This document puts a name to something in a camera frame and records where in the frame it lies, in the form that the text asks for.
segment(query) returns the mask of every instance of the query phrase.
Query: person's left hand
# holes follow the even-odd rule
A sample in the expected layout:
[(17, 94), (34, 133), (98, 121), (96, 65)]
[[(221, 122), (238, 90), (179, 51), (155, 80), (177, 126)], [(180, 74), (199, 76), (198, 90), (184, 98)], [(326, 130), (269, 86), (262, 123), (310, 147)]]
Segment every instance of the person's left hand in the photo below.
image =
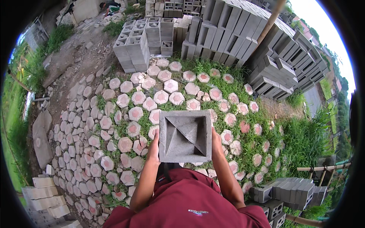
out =
[(154, 137), (153, 141), (150, 143), (150, 147), (148, 148), (146, 162), (151, 161), (151, 162), (155, 162), (159, 165), (160, 159), (158, 158), (158, 140), (160, 138), (160, 133), (159, 133), (158, 129), (156, 129), (154, 133), (155, 133), (155, 137)]

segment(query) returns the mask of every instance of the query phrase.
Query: person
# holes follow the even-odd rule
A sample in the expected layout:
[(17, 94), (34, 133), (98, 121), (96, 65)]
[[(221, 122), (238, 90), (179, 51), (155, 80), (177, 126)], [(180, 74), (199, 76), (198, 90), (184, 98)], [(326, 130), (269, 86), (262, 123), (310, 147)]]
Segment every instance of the person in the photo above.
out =
[(124, 227), (249, 227), (270, 228), (260, 206), (246, 206), (212, 127), (212, 161), (219, 186), (212, 178), (185, 168), (160, 163), (159, 132), (155, 130), (130, 208), (114, 208), (104, 228)]
[(105, 16), (111, 16), (113, 14), (115, 14), (116, 12), (119, 11), (120, 7), (122, 6), (121, 4), (119, 3), (116, 3), (114, 1), (108, 1), (108, 2), (102, 2), (100, 3), (100, 9), (103, 10), (103, 9), (107, 9), (106, 13), (105, 13)]

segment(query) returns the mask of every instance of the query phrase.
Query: concrete block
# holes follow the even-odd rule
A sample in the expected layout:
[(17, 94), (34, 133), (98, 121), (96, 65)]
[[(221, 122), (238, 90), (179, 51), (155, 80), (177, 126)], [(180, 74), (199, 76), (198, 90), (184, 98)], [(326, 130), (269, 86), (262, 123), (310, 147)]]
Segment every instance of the concrete block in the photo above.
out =
[(160, 112), (160, 161), (211, 160), (211, 134), (209, 111)]

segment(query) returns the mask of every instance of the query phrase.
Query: red t-shirt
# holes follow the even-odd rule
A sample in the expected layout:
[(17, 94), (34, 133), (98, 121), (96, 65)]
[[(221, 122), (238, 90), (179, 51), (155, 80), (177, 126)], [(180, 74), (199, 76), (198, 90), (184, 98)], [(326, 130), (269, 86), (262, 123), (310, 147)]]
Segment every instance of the red t-shirt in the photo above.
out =
[(172, 182), (155, 184), (149, 206), (135, 213), (118, 206), (104, 228), (124, 227), (248, 227), (270, 228), (259, 206), (238, 210), (222, 197), (213, 179), (190, 169), (169, 170)]

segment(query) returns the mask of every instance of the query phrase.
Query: shirt logo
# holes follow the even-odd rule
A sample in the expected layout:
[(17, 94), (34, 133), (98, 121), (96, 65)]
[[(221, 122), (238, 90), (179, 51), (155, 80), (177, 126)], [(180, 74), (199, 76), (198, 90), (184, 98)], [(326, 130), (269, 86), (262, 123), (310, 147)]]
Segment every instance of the shirt logo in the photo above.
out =
[(205, 210), (188, 210), (189, 212), (192, 212), (193, 214), (202, 217), (203, 214), (208, 214), (209, 212), (205, 211)]

